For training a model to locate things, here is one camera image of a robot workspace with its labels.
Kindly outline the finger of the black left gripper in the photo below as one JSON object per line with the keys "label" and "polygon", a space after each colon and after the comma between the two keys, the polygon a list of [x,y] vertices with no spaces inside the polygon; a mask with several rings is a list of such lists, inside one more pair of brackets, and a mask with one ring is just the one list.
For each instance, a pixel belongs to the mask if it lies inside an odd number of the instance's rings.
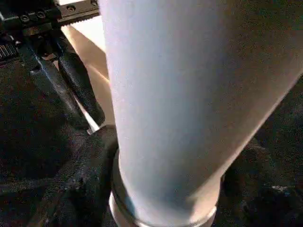
{"label": "finger of the black left gripper", "polygon": [[70,125],[87,129],[88,122],[55,65],[37,56],[33,58],[33,64],[29,74],[36,87],[64,114]]}
{"label": "finger of the black left gripper", "polygon": [[86,112],[98,125],[101,125],[106,119],[105,114],[96,100],[88,71],[80,57],[76,53],[64,53],[59,57],[58,66],[66,83]]}

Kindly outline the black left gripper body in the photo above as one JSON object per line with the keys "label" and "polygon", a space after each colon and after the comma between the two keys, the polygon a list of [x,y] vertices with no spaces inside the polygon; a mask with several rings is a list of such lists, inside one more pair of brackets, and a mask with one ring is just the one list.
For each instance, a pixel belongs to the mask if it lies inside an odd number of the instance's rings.
{"label": "black left gripper body", "polygon": [[2,0],[0,2],[0,60],[21,55],[24,61],[80,59],[60,29],[99,15],[98,1]]}

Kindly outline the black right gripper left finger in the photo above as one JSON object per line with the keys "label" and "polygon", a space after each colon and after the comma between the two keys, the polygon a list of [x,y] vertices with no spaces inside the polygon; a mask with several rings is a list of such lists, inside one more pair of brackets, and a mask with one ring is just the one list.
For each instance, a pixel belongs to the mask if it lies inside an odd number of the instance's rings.
{"label": "black right gripper left finger", "polygon": [[113,162],[118,150],[116,128],[106,125],[93,133],[47,186],[32,227],[100,227],[111,192]]}

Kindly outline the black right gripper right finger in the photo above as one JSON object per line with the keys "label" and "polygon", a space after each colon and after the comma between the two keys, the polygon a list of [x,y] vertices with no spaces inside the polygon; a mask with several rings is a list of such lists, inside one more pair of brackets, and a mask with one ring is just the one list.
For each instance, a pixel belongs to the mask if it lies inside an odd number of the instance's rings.
{"label": "black right gripper right finger", "polygon": [[303,195],[278,169],[270,152],[252,139],[223,177],[235,227],[301,227]]}

